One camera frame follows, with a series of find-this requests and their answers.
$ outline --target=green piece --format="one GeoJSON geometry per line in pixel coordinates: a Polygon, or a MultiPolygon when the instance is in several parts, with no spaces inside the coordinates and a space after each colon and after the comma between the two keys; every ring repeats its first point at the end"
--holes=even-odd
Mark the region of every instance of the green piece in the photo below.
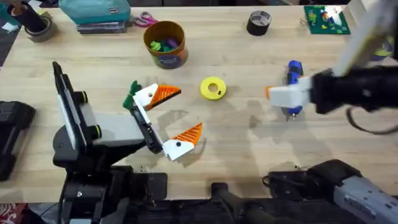
{"type": "Polygon", "coordinates": [[[322,18],[321,10],[326,9],[327,11],[331,11],[333,7],[334,6],[304,6],[305,17],[310,24],[309,29],[311,34],[351,34],[343,12],[338,14],[340,19],[336,18],[336,16],[333,17],[335,21],[339,21],[339,24],[335,23],[332,26],[329,24],[329,20],[324,21],[323,19],[317,19],[322,18]]]}
{"type": "Polygon", "coordinates": [[[308,18],[309,18],[309,21],[310,21],[310,22],[316,22],[316,21],[317,21],[317,15],[314,14],[314,13],[310,13],[310,14],[308,15],[308,18]]]}
{"type": "Polygon", "coordinates": [[[160,43],[156,42],[156,41],[152,41],[152,42],[150,43],[150,48],[151,48],[152,50],[159,51],[159,50],[162,48],[162,45],[161,45],[160,43]]]}
{"type": "Polygon", "coordinates": [[[163,48],[163,52],[169,52],[169,51],[171,51],[172,49],[170,48],[170,47],[168,47],[168,46],[165,46],[164,48],[163,48]]]}
{"type": "Polygon", "coordinates": [[[132,102],[134,101],[132,97],[141,90],[141,85],[138,85],[137,80],[134,80],[131,85],[130,85],[130,91],[129,94],[127,95],[126,99],[123,101],[123,108],[127,110],[132,109],[132,102]]]}

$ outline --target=black tape roll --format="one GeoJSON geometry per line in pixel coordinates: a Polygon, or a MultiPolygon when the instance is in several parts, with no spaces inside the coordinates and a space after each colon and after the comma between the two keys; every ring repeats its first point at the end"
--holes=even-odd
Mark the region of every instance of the black tape roll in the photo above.
{"type": "Polygon", "coordinates": [[[271,15],[264,11],[254,11],[250,14],[246,29],[251,35],[264,35],[271,24],[271,15]]]}
{"type": "Polygon", "coordinates": [[[43,20],[33,10],[30,4],[24,1],[22,1],[21,3],[25,7],[25,11],[21,15],[16,16],[12,13],[12,10],[14,9],[14,6],[12,4],[8,6],[7,13],[15,20],[17,20],[20,24],[24,25],[25,28],[29,31],[33,33],[43,31],[47,27],[46,23],[43,22],[43,20]]]}

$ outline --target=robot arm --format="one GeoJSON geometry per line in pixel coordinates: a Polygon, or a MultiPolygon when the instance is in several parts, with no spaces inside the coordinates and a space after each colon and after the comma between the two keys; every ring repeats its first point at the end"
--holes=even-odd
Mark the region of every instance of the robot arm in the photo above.
{"type": "Polygon", "coordinates": [[[360,171],[337,159],[308,171],[270,172],[266,178],[274,198],[324,198],[367,224],[398,223],[398,200],[363,177],[360,171]]]}
{"type": "Polygon", "coordinates": [[[387,36],[397,38],[397,16],[398,1],[379,1],[358,26],[333,68],[300,78],[294,85],[268,88],[271,104],[295,108],[313,103],[320,114],[344,104],[367,111],[398,107],[398,101],[391,98],[398,93],[398,67],[362,68],[387,36]]]}

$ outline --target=cup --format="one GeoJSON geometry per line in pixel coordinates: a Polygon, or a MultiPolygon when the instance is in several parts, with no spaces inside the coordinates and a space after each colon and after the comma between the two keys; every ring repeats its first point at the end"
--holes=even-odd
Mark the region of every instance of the cup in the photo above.
{"type": "Polygon", "coordinates": [[[145,30],[144,43],[151,54],[156,65],[164,69],[178,68],[183,65],[188,58],[188,50],[185,46],[185,35],[183,29],[172,21],[159,21],[152,24],[145,30]],[[152,50],[152,41],[161,42],[162,40],[173,39],[178,47],[168,52],[158,52],[152,50]]]}
{"type": "Polygon", "coordinates": [[[4,19],[5,21],[9,22],[10,24],[14,26],[18,26],[19,22],[16,21],[14,18],[12,18],[8,13],[7,13],[7,6],[0,2],[0,18],[4,19]]]}

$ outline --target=yellow tape roll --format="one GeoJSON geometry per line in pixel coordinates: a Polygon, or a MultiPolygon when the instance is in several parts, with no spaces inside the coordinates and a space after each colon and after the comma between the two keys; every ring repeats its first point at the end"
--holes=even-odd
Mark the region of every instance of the yellow tape roll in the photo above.
{"type": "Polygon", "coordinates": [[[218,100],[226,93],[226,85],[225,82],[218,77],[207,77],[202,81],[200,85],[200,92],[204,97],[208,98],[209,100],[218,100]],[[209,86],[212,84],[217,86],[216,91],[209,90],[209,86]]]}

